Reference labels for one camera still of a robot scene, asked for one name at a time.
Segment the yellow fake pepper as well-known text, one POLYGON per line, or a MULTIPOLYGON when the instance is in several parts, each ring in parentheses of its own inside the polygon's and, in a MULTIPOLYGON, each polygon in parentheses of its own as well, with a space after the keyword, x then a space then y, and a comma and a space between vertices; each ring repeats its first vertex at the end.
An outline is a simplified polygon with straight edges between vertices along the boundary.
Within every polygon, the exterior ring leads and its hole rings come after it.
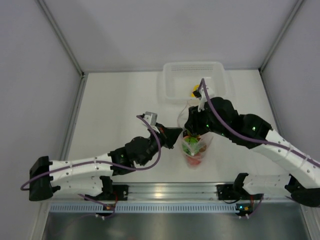
POLYGON ((199 85, 195 85, 191 91, 191 97, 192 98, 197 98, 199 96, 199 91, 198 91, 199 85))

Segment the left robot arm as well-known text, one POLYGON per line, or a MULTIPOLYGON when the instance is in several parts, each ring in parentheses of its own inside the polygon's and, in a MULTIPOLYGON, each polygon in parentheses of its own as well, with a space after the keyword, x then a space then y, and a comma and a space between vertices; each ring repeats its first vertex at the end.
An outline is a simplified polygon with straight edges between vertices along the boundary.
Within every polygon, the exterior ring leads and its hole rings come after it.
POLYGON ((160 158, 163 147, 173 149, 182 131, 156 124, 148 138, 135 137, 99 156, 67 161, 39 157, 29 170, 28 199, 39 202, 54 195, 83 195, 95 201, 108 200, 114 192, 113 176, 149 169, 147 163, 160 158))

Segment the green fake apple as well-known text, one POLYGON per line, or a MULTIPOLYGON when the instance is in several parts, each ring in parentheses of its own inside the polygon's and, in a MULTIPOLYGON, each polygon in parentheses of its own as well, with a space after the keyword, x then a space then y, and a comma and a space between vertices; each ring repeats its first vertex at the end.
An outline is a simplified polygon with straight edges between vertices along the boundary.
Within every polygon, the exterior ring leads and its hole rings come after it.
POLYGON ((195 137, 184 137, 181 146, 182 150, 190 156, 194 156, 199 153, 199 140, 195 137))

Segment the clear zip top bag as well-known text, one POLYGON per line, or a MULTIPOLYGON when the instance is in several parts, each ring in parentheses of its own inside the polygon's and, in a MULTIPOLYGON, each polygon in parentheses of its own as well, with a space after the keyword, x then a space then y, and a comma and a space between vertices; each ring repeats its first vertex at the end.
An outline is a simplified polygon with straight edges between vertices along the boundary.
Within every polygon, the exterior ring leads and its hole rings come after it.
POLYGON ((186 130, 184 125, 188 120, 189 108, 193 106, 195 106, 195 104, 192 104, 190 100, 186 102, 184 108, 177 117, 177 126, 183 129, 178 138, 180 152, 184 157, 188 167, 191 169, 196 169, 206 158, 206 154, 209 151, 214 137, 212 133, 205 133, 204 135, 192 135, 186 130))

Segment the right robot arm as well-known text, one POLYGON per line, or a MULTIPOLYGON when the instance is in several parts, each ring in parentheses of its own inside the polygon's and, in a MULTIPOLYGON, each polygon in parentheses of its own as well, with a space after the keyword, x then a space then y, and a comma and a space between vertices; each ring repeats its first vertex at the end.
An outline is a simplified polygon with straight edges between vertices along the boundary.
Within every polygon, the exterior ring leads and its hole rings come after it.
POLYGON ((232 103, 213 97, 199 109, 191 106, 185 129, 193 135, 215 133, 270 159, 284 170, 282 175, 239 173, 233 182, 235 196, 285 196, 312 208, 320 205, 320 164, 286 141, 255 114, 239 114, 232 103))

